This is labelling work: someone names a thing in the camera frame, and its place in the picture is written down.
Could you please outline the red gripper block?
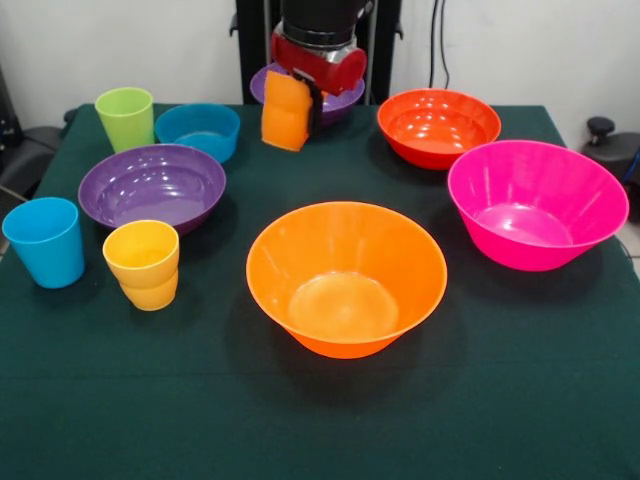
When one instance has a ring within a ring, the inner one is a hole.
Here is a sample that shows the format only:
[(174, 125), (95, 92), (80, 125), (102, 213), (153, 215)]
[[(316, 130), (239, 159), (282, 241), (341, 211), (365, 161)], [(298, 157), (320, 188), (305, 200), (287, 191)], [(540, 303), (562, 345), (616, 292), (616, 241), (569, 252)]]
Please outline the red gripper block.
[(322, 91), (338, 96), (353, 90), (365, 73), (367, 55), (357, 46), (354, 28), (323, 32), (280, 22), (272, 33), (271, 46), (274, 60), (309, 88), (312, 104), (307, 132), (315, 134), (322, 126)]

